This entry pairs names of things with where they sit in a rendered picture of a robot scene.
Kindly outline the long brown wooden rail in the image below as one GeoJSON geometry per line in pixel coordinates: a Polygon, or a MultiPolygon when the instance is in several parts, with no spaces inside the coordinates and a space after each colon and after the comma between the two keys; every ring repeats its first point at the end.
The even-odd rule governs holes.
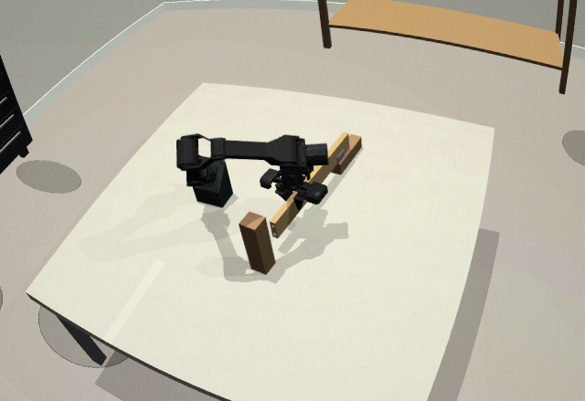
{"type": "MultiPolygon", "coordinates": [[[[338,164],[337,162],[337,155],[341,153],[344,149],[344,152],[349,150],[349,133],[343,132],[340,137],[333,143],[332,147],[328,150],[328,165],[316,165],[314,170],[310,173],[310,180],[307,180],[305,177],[304,182],[312,184],[313,182],[322,184],[326,177],[333,171],[333,169],[338,164]]],[[[297,209],[296,204],[293,198],[297,195],[298,192],[293,192],[292,195],[288,198],[288,200],[283,204],[283,206],[279,209],[279,211],[274,215],[274,217],[270,220],[270,227],[271,227],[271,234],[273,237],[278,238],[283,231],[292,223],[295,217],[299,214],[302,208],[307,203],[306,200],[303,201],[302,208],[300,210],[297,209]]]]}

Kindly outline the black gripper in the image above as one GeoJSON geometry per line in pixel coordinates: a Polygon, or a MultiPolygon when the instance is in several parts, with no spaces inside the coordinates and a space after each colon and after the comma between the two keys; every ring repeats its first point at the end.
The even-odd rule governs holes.
{"type": "Polygon", "coordinates": [[[270,168],[260,179],[261,187],[270,189],[271,184],[276,183],[275,193],[285,202],[293,194],[293,191],[298,192],[293,198],[298,210],[302,208],[304,200],[319,205],[328,193],[327,185],[316,182],[312,184],[304,182],[305,175],[303,175],[302,169],[297,169],[293,172],[284,172],[281,168],[279,171],[270,168]]]}

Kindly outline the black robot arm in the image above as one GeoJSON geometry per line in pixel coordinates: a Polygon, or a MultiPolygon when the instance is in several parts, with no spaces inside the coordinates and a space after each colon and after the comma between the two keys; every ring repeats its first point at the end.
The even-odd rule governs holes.
{"type": "Polygon", "coordinates": [[[303,168],[307,180],[310,180],[315,165],[329,164],[327,142],[305,144],[305,139],[299,135],[284,134],[269,142],[243,142],[222,137],[208,139],[194,133],[176,141],[176,168],[186,171],[186,186],[213,187],[218,167],[212,163],[226,158],[264,160],[270,165],[280,166],[284,172],[303,168]],[[198,139],[211,141],[209,158],[200,156],[198,139]]]}

